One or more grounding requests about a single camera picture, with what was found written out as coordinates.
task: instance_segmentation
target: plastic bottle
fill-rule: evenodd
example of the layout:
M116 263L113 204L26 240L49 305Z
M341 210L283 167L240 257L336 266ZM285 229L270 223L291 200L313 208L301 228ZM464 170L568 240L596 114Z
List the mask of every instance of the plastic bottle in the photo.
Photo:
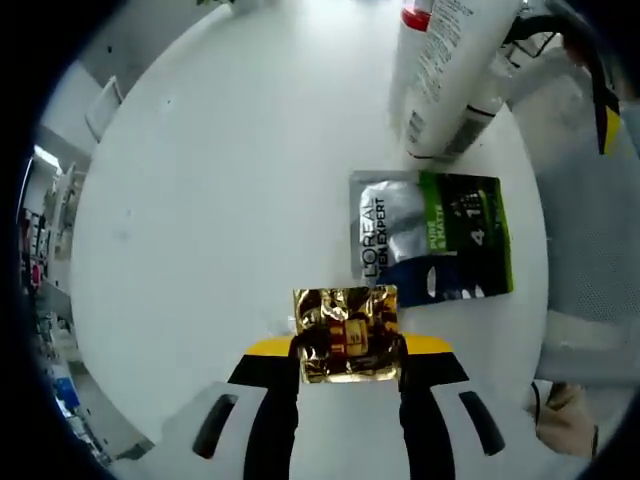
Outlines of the plastic bottle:
M447 145L444 156L461 155L489 126L505 103L506 87L512 73L513 67L507 59L496 53L465 108L460 126Z
M405 131L411 155L444 152L521 6L521 0L435 2L408 95Z
M418 56L424 44L432 8L433 0L410 0L402 8L388 106L391 124L398 130L403 119L407 89L416 74Z

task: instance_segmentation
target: white chair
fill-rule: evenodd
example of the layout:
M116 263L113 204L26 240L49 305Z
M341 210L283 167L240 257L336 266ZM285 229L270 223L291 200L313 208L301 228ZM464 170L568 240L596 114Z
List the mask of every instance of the white chair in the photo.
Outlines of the white chair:
M89 130L97 142L102 139L121 104L122 94L118 80L111 77L84 114Z
M611 151L598 153L591 79L563 49L527 68L512 79L521 92L511 108L535 172L548 238L549 315L536 378L635 388L640 158L624 124Z

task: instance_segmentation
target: table surface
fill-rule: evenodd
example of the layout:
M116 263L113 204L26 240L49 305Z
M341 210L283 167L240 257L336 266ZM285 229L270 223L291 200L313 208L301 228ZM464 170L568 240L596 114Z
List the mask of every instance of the table surface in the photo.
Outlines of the table surface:
M415 167L389 127L401 2L303 0L193 26L98 145L74 231L84 362L149 439L256 341L290 329L292 289L353 285L348 176ZM542 209L505 109L440 171L500 177L515 292L405 311L471 377L522 401L547 305Z

